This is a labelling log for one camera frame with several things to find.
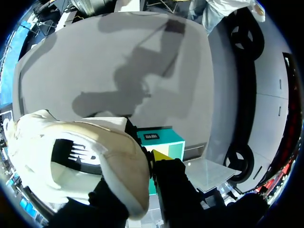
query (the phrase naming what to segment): sign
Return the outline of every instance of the sign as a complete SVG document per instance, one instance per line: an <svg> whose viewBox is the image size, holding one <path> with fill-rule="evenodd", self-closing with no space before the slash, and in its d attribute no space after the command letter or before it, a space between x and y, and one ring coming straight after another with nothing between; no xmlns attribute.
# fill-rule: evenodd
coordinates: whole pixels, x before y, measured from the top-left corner
<svg viewBox="0 0 304 228"><path fill-rule="evenodd" d="M145 140L160 139L160 137L157 133L144 134L143 136L144 136Z"/></svg>
<svg viewBox="0 0 304 228"><path fill-rule="evenodd" d="M0 126L1 126L1 131L4 132L5 140L7 140L6 137L7 125L11 119L13 119L13 112L11 110L0 113L0 120L1 120Z"/></svg>

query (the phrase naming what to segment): new balance logo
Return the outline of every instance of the new balance logo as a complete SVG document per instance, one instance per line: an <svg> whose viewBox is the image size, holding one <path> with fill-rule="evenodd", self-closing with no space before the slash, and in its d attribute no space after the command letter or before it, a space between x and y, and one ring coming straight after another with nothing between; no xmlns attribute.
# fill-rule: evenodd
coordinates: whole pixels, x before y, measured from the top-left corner
<svg viewBox="0 0 304 228"><path fill-rule="evenodd" d="M100 165L98 155L93 151L87 151L82 145L73 145L72 151L68 159L78 163L85 163L89 165Z"/></svg>

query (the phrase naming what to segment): white car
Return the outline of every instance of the white car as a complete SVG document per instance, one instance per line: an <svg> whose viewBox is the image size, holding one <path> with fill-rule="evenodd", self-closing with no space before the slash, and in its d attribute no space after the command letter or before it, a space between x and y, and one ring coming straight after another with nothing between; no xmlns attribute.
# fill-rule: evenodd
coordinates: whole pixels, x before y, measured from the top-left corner
<svg viewBox="0 0 304 228"><path fill-rule="evenodd" d="M271 18L258 24L248 9L240 9L226 23L236 56L239 103L224 165L238 170L230 183L245 193L288 161L301 132L301 108L291 50Z"/></svg>

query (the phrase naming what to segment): wheel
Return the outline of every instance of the wheel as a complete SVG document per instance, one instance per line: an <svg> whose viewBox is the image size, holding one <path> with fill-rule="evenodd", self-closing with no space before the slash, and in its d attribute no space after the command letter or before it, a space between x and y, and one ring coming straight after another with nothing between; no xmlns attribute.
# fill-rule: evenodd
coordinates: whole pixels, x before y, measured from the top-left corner
<svg viewBox="0 0 304 228"><path fill-rule="evenodd" d="M224 159L224 166L237 170L236 175L229 179L230 182L235 184L245 182L254 167L254 156L250 147L230 146Z"/></svg>
<svg viewBox="0 0 304 228"><path fill-rule="evenodd" d="M234 51L253 60L258 59L265 45L261 28L248 10L238 10L235 20L235 25L230 29L230 42Z"/></svg>

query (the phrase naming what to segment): teal box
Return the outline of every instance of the teal box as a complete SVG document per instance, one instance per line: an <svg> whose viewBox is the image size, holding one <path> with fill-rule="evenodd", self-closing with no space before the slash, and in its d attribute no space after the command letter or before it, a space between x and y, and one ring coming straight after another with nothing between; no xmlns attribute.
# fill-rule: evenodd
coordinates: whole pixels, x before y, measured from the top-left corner
<svg viewBox="0 0 304 228"><path fill-rule="evenodd" d="M183 159L185 140L173 129L148 128L144 131L139 129L137 136L141 139L142 146L144 146L148 151L157 150L173 159ZM149 193L150 195L156 194L153 179L150 179Z"/></svg>

